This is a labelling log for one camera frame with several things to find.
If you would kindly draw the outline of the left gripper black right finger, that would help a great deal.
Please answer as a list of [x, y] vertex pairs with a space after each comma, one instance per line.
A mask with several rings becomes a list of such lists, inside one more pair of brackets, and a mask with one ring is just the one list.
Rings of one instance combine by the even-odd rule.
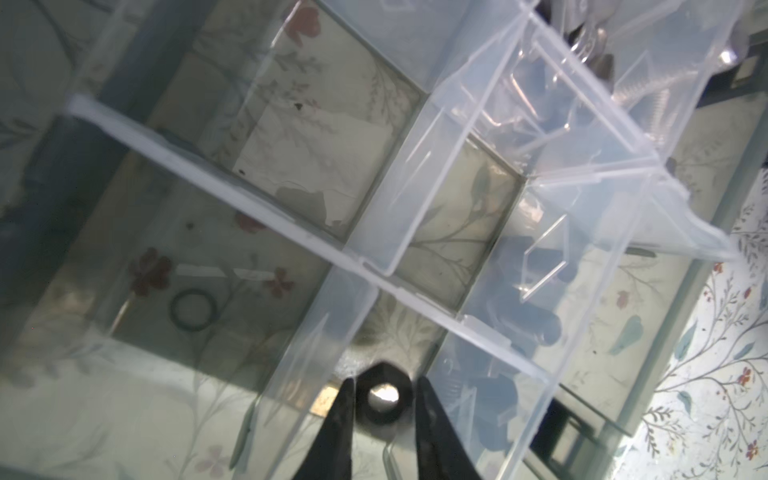
[[480, 480], [431, 382], [415, 383], [415, 450], [420, 480]]

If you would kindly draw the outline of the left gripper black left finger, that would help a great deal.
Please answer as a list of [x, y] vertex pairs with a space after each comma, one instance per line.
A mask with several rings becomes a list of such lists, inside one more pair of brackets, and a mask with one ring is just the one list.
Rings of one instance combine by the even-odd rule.
[[352, 478], [352, 442], [356, 384], [345, 379], [294, 480], [349, 480]]

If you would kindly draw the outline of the black hex nut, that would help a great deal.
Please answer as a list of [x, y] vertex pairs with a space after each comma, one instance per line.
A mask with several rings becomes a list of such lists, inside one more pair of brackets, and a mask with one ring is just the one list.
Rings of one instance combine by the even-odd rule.
[[357, 418], [374, 426], [394, 424], [411, 408], [413, 397], [411, 378], [395, 365], [379, 362], [357, 377]]

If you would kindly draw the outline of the green compartment organizer box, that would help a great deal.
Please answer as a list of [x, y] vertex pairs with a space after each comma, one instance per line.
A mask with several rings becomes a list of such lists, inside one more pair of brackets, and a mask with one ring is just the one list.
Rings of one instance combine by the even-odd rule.
[[691, 265], [738, 252], [681, 139], [749, 1], [5, 1], [1, 475], [599, 473]]

